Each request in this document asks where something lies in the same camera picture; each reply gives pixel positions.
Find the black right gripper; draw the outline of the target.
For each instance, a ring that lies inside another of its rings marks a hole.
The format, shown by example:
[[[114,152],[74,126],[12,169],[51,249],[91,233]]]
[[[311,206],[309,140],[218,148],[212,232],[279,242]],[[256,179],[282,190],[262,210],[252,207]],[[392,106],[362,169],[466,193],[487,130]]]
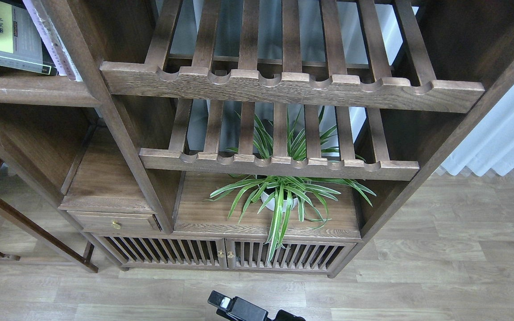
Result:
[[[305,321],[303,317],[291,314],[283,309],[277,312],[274,319],[268,317],[268,312],[241,297],[228,297],[212,290],[208,304],[217,308],[216,314],[230,321]]]

